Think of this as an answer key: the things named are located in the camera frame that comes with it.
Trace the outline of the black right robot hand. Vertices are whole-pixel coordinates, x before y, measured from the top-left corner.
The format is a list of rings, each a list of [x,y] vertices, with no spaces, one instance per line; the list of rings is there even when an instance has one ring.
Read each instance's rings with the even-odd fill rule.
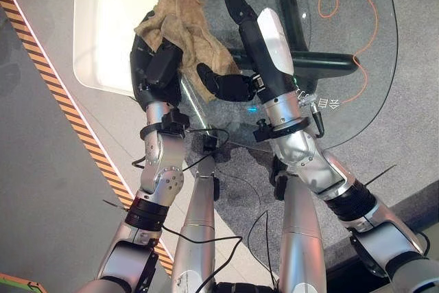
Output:
[[[252,68],[263,83],[257,92],[261,102],[266,103],[282,94],[296,89],[290,75],[277,69],[257,23],[257,15],[245,0],[224,0],[230,17],[239,26],[244,49],[252,63]]]

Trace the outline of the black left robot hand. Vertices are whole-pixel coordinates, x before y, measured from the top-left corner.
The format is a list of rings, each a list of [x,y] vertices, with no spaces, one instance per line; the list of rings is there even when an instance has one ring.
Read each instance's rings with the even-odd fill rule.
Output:
[[[130,72],[134,98],[145,110],[152,102],[165,102],[177,107],[182,99],[178,67],[182,50],[163,38],[158,49],[136,35],[130,52]]]

